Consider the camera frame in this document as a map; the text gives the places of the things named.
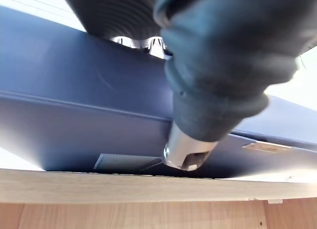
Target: wooden surface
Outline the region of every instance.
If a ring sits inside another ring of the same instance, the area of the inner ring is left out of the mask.
[[[26,204],[15,224],[19,225],[17,229],[267,228],[261,201]]]
[[[317,229],[317,198],[264,203],[269,229]]]
[[[24,204],[0,204],[0,228],[18,229]]]
[[[1,229],[317,229],[317,198],[267,201],[0,204]]]
[[[0,202],[241,201],[317,197],[317,184],[0,169]]]

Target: wood grain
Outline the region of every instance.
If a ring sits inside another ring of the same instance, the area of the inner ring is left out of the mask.
[[[317,184],[0,169],[0,202],[241,201],[317,197]]]
[[[0,228],[18,229],[24,204],[0,204]]]
[[[264,203],[268,229],[317,229],[317,198]]]
[[[19,227],[87,228],[266,229],[266,225],[262,202],[252,201],[26,205]]]

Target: black ribbed hose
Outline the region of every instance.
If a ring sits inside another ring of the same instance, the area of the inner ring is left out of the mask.
[[[316,0],[154,0],[173,58],[166,62],[174,120],[218,141],[268,105],[264,90],[289,81],[317,33]]]

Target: light wood edge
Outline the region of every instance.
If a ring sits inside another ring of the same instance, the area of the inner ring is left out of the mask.
[[[0,202],[241,201],[317,197],[317,184],[0,169]]]

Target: blue plastic surface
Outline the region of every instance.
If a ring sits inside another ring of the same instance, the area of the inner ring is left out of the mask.
[[[0,34],[1,147],[45,170],[78,172],[93,172],[102,153],[162,154],[172,117],[163,60],[3,7]],[[238,132],[311,151],[248,152],[242,146],[254,139],[228,135],[197,171],[159,165],[143,174],[224,178],[317,168],[316,126],[316,112],[273,97]]]

